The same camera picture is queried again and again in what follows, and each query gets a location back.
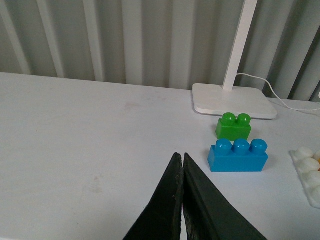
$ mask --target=blue lego brick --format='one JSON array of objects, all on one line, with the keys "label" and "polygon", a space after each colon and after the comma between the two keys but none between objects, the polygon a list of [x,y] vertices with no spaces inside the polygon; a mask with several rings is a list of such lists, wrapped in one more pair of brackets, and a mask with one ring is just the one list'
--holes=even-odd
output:
[{"label": "blue lego brick", "polygon": [[237,139],[232,145],[225,138],[212,145],[208,162],[211,172],[261,172],[268,155],[268,145],[255,139],[251,145],[245,139]]}]

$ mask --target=white cable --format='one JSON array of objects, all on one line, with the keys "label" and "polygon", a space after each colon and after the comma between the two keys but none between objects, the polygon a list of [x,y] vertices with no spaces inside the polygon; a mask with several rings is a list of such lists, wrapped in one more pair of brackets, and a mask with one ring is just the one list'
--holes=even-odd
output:
[{"label": "white cable", "polygon": [[278,95],[275,93],[274,89],[272,88],[270,82],[268,82],[268,81],[265,80],[264,78],[258,77],[258,76],[252,76],[252,75],[249,75],[249,74],[246,74],[246,73],[238,73],[236,76],[238,76],[238,75],[245,75],[245,76],[248,76],[248,77],[251,77],[251,78],[260,79],[260,80],[262,80],[262,81],[265,81],[265,82],[269,85],[269,87],[270,87],[270,89],[271,89],[271,92],[272,92],[272,93],[276,96],[276,98],[279,99],[279,100],[283,103],[283,105],[285,105],[288,109],[295,110],[295,111],[318,111],[318,110],[320,110],[320,108],[317,108],[317,109],[296,109],[296,108],[289,107],[287,104],[284,103],[284,101],[282,101],[282,100],[280,99],[280,97],[278,97]]}]

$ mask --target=lamp base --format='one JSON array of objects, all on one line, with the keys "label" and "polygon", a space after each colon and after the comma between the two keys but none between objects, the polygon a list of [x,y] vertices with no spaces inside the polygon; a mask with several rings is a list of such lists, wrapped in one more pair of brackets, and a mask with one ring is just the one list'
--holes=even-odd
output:
[{"label": "lamp base", "polygon": [[274,119],[277,110],[257,88],[196,83],[192,86],[194,109],[200,114],[222,116],[225,113],[248,114],[253,119]]}]

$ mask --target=green stud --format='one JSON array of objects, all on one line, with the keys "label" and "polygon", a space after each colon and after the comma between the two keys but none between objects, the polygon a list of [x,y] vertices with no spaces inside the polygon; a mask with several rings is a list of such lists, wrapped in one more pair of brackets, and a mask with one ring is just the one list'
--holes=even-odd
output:
[{"label": "green stud", "polygon": [[238,115],[238,118],[236,120],[236,123],[240,127],[246,127],[250,125],[251,117],[248,114],[241,113]]},{"label": "green stud", "polygon": [[224,126],[233,126],[236,124],[236,116],[231,112],[227,112],[223,114],[221,123]]}]

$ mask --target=green lego brick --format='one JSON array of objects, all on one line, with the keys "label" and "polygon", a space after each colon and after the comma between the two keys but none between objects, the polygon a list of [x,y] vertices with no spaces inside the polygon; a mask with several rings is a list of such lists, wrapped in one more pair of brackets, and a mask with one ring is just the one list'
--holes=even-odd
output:
[{"label": "green lego brick", "polygon": [[231,112],[223,114],[215,129],[217,139],[247,140],[251,132],[250,121],[251,117],[245,113],[239,114],[237,118]]}]

